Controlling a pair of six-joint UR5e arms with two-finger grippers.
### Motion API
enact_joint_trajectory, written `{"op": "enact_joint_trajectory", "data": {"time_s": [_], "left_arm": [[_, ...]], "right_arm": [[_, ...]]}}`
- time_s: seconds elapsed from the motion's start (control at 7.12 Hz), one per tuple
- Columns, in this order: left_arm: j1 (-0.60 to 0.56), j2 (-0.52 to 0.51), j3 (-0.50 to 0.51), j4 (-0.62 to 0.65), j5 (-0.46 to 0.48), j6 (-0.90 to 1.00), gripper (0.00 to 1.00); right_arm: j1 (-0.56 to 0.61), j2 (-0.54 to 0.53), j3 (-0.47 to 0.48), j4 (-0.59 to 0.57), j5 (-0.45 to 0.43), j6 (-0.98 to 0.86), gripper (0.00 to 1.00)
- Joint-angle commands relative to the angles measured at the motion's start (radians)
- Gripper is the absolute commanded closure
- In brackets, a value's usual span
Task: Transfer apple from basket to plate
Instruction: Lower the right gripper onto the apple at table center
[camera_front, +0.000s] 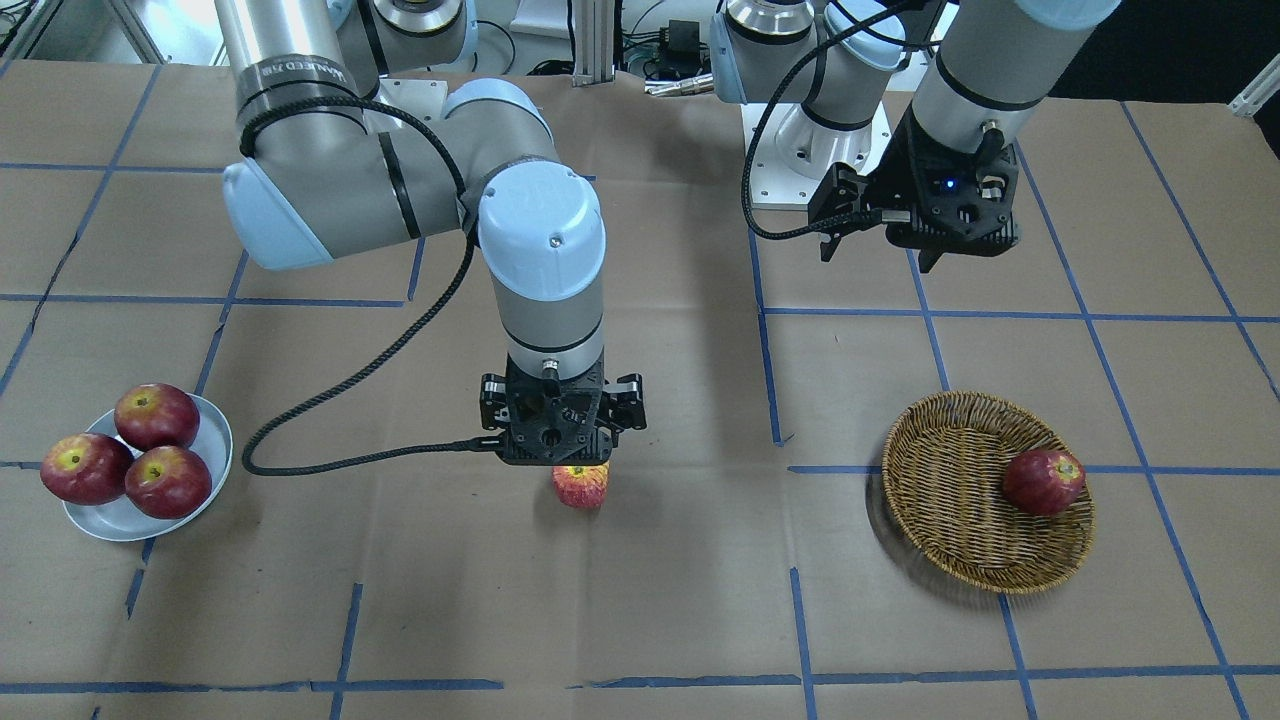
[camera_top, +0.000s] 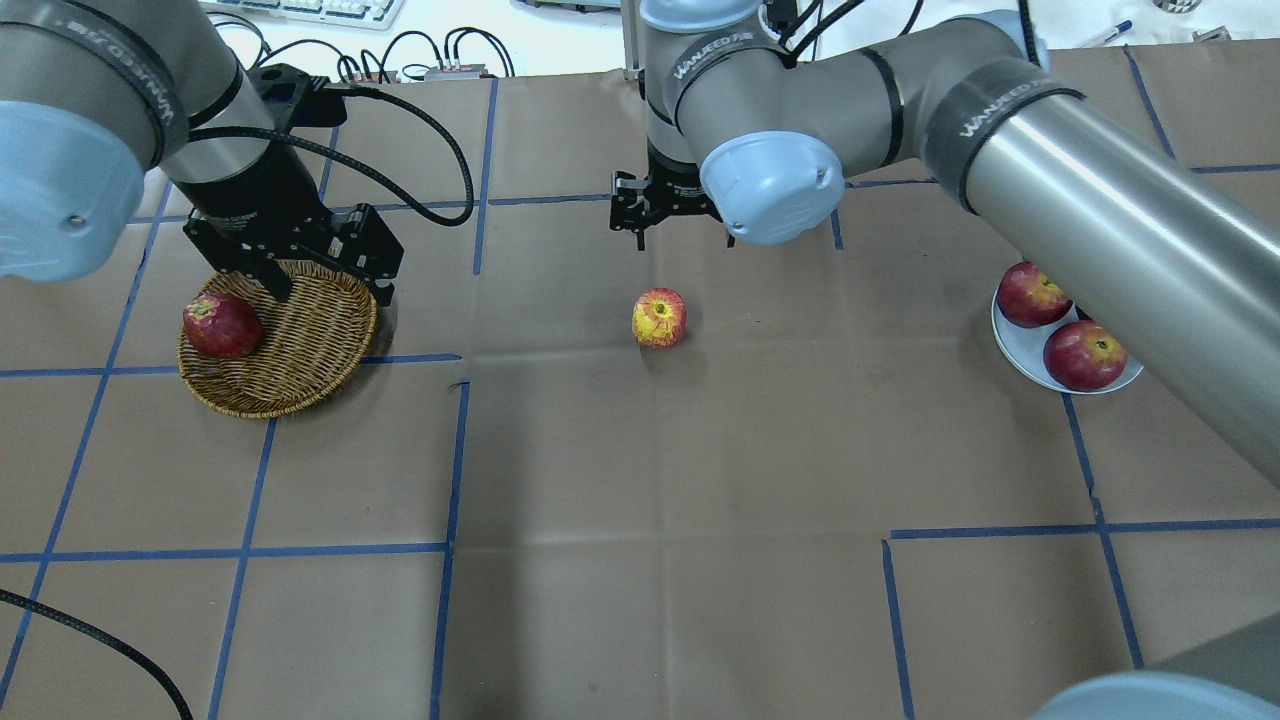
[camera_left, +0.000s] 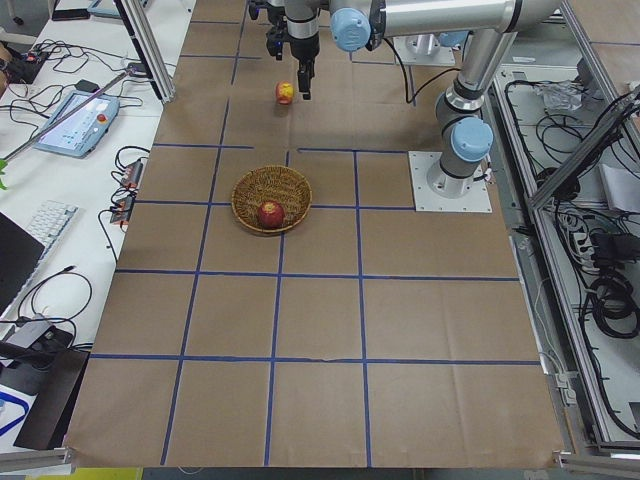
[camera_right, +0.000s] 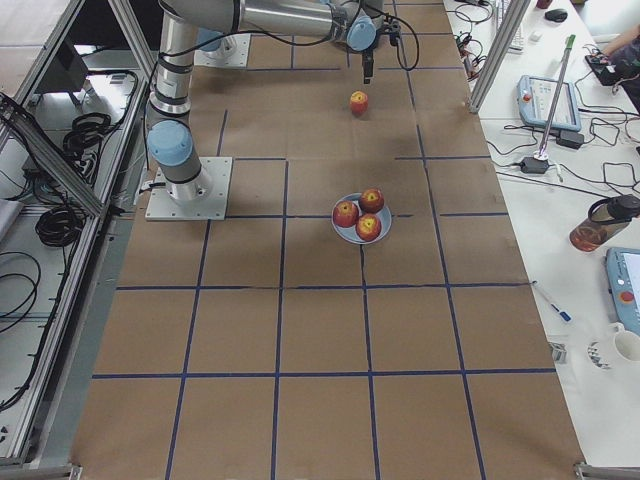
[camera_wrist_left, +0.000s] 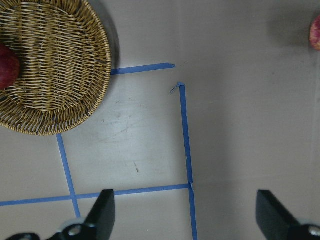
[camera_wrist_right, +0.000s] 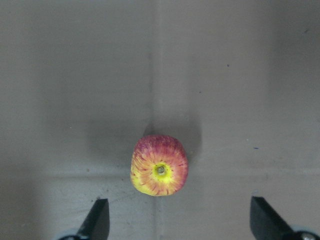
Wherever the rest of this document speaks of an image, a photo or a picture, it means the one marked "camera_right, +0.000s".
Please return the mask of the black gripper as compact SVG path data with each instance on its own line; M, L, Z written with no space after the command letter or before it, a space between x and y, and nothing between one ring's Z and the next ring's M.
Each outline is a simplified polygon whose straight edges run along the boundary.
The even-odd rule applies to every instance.
M363 83L369 84L374 75L374 52L383 36L387 36L392 47L397 48L400 42L401 25L395 17L386 17L381 26L376 30L373 43L364 50L362 56Z

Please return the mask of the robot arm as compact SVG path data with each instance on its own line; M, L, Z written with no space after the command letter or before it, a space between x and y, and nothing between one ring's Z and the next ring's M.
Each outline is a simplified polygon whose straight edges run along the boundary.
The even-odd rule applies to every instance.
M221 32L200 28L196 59L201 64L220 66L226 64L236 53L237 43L232 36L224 37Z
M162 37L149 103L147 145L178 203L207 196L211 175L198 157L189 128L189 87L199 32L222 41L234 34L263 33L342 43L361 52L364 80L372 75L372 46L382 32L381 1L162 1Z

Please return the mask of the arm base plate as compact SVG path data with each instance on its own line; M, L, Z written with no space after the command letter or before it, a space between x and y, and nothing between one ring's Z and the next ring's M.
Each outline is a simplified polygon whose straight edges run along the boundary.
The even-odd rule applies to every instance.
M248 63L250 42L250 34L215 40L196 51L194 65L218 69L244 69Z
M186 184L173 184L158 170L148 200L149 221L223 220L232 173L231 157L201 157L200 175Z

